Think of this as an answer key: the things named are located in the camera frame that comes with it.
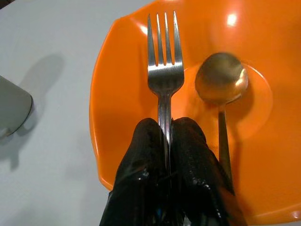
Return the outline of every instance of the table surface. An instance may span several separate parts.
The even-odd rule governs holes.
[[[113,21],[149,2],[17,0],[0,10],[0,75],[34,99],[0,141],[0,225],[99,225],[108,191],[89,133],[92,72]]]

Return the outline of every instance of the gray cup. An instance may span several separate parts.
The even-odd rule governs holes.
[[[31,107],[31,95],[0,76],[0,139],[25,122]]]

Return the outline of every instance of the metal spoon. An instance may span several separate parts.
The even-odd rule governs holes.
[[[219,159],[232,181],[225,105],[238,99],[248,86],[248,75],[241,62],[232,54],[215,53],[200,67],[195,80],[198,95],[219,107]]]

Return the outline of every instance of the fork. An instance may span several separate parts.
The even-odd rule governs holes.
[[[182,51],[180,44],[179,28],[177,17],[174,11],[174,63],[171,58],[169,33],[167,26],[167,14],[165,16],[165,43],[166,43],[166,64],[163,60],[163,49],[159,15],[157,14],[158,34],[158,65],[156,64],[154,42],[151,31],[151,17],[148,17],[147,46],[148,46],[148,86],[158,96],[158,124],[161,127],[164,137],[164,154],[166,169],[170,169],[170,145],[171,145],[171,97],[180,89],[184,83],[184,69],[182,62]]]

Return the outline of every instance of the fork handle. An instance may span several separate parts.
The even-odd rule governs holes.
[[[170,144],[171,144],[171,95],[161,95],[158,99],[158,123],[164,137],[164,155],[167,173],[171,174],[170,169]]]

